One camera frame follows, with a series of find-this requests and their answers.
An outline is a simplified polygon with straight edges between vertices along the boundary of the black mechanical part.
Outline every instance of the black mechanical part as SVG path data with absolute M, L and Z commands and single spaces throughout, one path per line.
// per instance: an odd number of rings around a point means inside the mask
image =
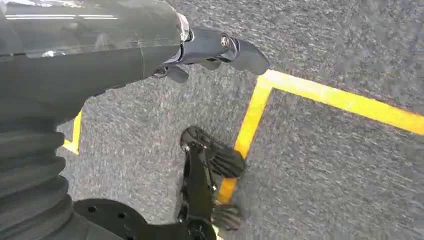
M 256 46 L 220 30 L 192 27 L 189 39 L 182 43 L 176 56 L 165 62 L 166 66 L 200 64 L 213 71 L 222 63 L 229 63 L 237 70 L 262 75 L 270 65 Z M 167 68 L 165 75 L 169 75 L 178 83 L 185 82 L 189 77 L 188 73 L 179 67 Z
M 214 162 L 215 165 L 219 163 L 220 161 L 226 162 L 225 166 L 229 166 L 228 162 L 235 162 L 232 166 L 238 166 L 240 167 L 244 166 L 243 170 L 240 171 L 237 176 L 241 176 L 243 171 L 246 169 L 246 163 L 241 158 L 240 153 L 237 151 L 234 151 L 233 149 L 229 148 L 228 146 L 224 145 L 222 142 L 217 141 L 207 133 L 205 133 L 203 130 L 201 130 L 197 126 L 190 126 L 186 130 L 183 131 L 180 138 L 180 145 L 181 148 L 186 153 L 186 161 L 184 165 L 184 174 L 179 182 L 179 196 L 177 201 L 177 210 L 179 210 L 176 214 L 176 219 L 183 223 L 186 221 L 186 219 L 189 217 L 189 210 L 191 209 L 191 204 L 189 203 L 189 192 L 188 192 L 188 186 L 190 184 L 204 184 L 202 183 L 191 183 L 190 182 L 190 172 L 191 172 L 191 161 L 190 156 L 192 153 L 197 153 L 197 155 L 200 157 L 204 157 L 204 160 L 201 162 L 203 165 L 203 168 L 205 169 L 206 175 L 205 177 L 208 178 L 208 190 L 210 192 L 210 195 L 214 193 L 216 190 L 214 188 L 215 182 L 212 179 L 212 174 L 210 171 L 213 169 L 215 172 L 219 175 L 225 176 L 229 172 L 232 172 L 230 176 L 235 177 L 234 170 L 228 171 L 225 170 L 225 172 L 220 172 L 220 169 L 225 168 L 216 168 L 213 165 L 211 165 L 211 162 Z M 224 152 L 236 152 L 230 157 L 229 154 L 227 154 L 227 158 L 218 158 L 217 156 L 220 155 L 220 151 Z M 212 209 L 212 215 L 211 215 L 211 221 L 212 224 L 216 227 L 226 230 L 226 231 L 234 231 L 239 229 L 241 223 L 242 223 L 242 215 L 240 209 L 236 205 L 232 204 L 214 204 Z
M 89 198 L 73 204 L 76 213 L 114 233 L 123 240 L 136 240 L 146 236 L 148 223 L 136 210 L 118 201 Z
M 240 152 L 213 138 L 197 126 L 190 126 L 184 130 L 180 145 L 184 151 L 187 150 L 187 146 L 191 145 L 199 145 L 207 149 L 205 154 L 209 160 L 210 169 L 217 175 L 239 178 L 247 169 L 246 161 Z

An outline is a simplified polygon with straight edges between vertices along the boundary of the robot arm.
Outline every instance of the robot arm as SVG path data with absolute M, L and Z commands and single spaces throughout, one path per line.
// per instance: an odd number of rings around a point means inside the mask
M 56 128 L 88 98 L 149 77 L 184 82 L 179 65 L 257 75 L 269 65 L 252 44 L 190 28 L 158 0 L 0 0 L 0 10 L 0 239 L 121 239 L 74 212 L 59 176 Z

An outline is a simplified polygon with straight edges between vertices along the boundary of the screw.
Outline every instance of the screw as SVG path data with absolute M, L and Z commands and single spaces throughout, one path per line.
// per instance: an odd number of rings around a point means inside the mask
M 221 45 L 225 49 L 230 47 L 230 38 L 227 35 L 221 36 Z

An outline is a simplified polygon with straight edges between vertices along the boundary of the yellow tape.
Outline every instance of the yellow tape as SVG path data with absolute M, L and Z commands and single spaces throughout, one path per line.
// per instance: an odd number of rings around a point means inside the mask
M 71 151 L 72 153 L 78 155 L 79 154 L 79 146 L 80 146 L 80 133 L 81 133 L 81 119 L 83 116 L 83 112 L 80 111 L 73 121 L 73 129 L 72 129 L 72 141 L 66 140 L 64 141 L 62 147 Z
M 243 123 L 241 124 L 240 132 L 235 141 L 234 149 L 239 151 L 243 158 L 246 158 L 248 154 L 272 89 L 273 87 L 264 81 L 262 77 L 258 78 L 249 107 L 247 108 Z M 230 201 L 236 183 L 237 179 L 235 178 L 224 178 L 219 189 L 219 203 L 226 204 Z
M 276 89 L 424 135 L 424 116 L 422 115 L 278 71 L 268 70 L 263 78 Z

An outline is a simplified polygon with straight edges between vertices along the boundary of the robotic hand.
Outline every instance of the robotic hand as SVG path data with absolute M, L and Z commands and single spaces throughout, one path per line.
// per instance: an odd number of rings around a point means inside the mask
M 149 77 L 185 82 L 180 65 L 215 70 L 228 63 L 256 75 L 269 65 L 251 43 L 190 27 L 158 0 L 0 0 L 0 10 L 0 240 L 125 238 L 108 214 L 102 215 L 106 222 L 82 214 L 78 206 L 86 209 L 87 202 L 74 204 L 59 176 L 65 159 L 56 149 L 64 135 L 56 128 L 88 98 Z M 238 177 L 244 161 L 197 128 L 186 130 L 181 144 L 186 167 L 180 222 L 147 227 L 131 208 L 99 203 L 98 209 L 126 212 L 121 227 L 138 231 L 127 240 L 215 238 L 213 206 L 204 204 L 211 197 L 205 191 L 210 172 L 202 170 L 214 165 L 209 169 L 215 173 Z

